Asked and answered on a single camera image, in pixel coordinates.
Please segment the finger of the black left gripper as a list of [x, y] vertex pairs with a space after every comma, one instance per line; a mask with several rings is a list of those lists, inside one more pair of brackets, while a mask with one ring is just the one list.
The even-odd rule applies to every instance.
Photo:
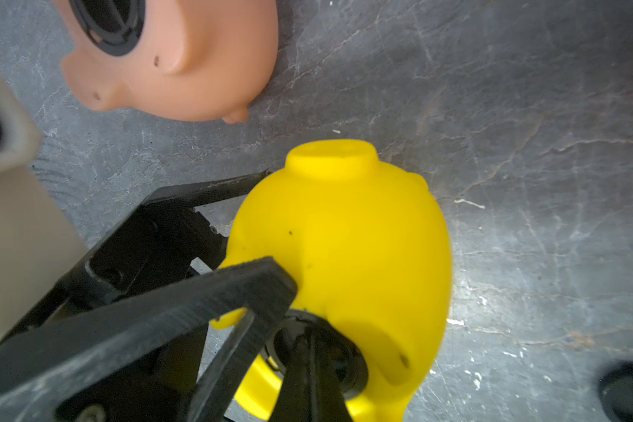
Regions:
[[221, 421], [297, 293], [269, 258], [0, 345], [0, 421]]
[[192, 184], [164, 186], [151, 193], [142, 207], [201, 207], [247, 195], [263, 179], [271, 174], [269, 170], [230, 179], [222, 179]]

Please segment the pink piggy bank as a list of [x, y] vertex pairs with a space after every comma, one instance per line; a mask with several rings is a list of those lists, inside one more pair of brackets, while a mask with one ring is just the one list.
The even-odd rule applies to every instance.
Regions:
[[109, 56], [84, 35], [69, 1], [54, 5], [75, 43], [61, 60], [70, 91], [96, 112], [133, 108], [177, 121], [247, 121], [278, 55], [274, 1], [145, 1], [142, 36]]

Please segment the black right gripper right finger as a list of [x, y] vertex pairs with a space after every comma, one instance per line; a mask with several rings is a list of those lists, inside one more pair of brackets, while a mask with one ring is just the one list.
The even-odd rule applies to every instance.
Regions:
[[319, 332], [313, 332], [313, 420], [353, 422]]

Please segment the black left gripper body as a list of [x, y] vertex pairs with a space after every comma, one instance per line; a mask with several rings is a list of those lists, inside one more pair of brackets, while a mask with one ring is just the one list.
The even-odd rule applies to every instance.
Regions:
[[[193, 207], [140, 206], [94, 246], [7, 335], [98, 309], [221, 265], [227, 237]], [[58, 402], [54, 421], [166, 421], [194, 390], [206, 326], [175, 338]]]

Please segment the yellow piggy bank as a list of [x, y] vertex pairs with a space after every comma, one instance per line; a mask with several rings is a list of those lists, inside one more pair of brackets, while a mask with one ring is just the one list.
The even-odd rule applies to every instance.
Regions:
[[273, 258], [295, 280], [295, 311], [361, 351], [356, 421], [400, 421], [446, 331], [453, 286], [446, 220], [426, 180], [361, 140], [308, 142], [258, 183], [231, 227], [223, 265]]

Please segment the black round plug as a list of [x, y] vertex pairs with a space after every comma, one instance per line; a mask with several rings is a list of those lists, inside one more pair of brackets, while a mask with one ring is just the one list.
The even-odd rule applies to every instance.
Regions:
[[283, 379], [292, 359], [293, 344], [309, 329], [322, 333], [327, 355], [346, 400], [358, 397], [367, 386], [368, 369], [362, 352], [328, 321], [307, 311], [290, 309], [261, 350], [261, 357], [275, 376]]
[[84, 35], [109, 56], [125, 56], [138, 44], [145, 21], [144, 0], [70, 0]]
[[608, 420], [633, 422], [633, 360], [610, 367], [600, 378], [597, 393]]

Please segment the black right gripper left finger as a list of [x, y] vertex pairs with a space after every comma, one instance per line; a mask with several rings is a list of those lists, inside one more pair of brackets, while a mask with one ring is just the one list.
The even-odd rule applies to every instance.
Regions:
[[312, 420], [311, 411], [310, 332], [300, 335], [293, 344], [277, 402], [270, 421]]

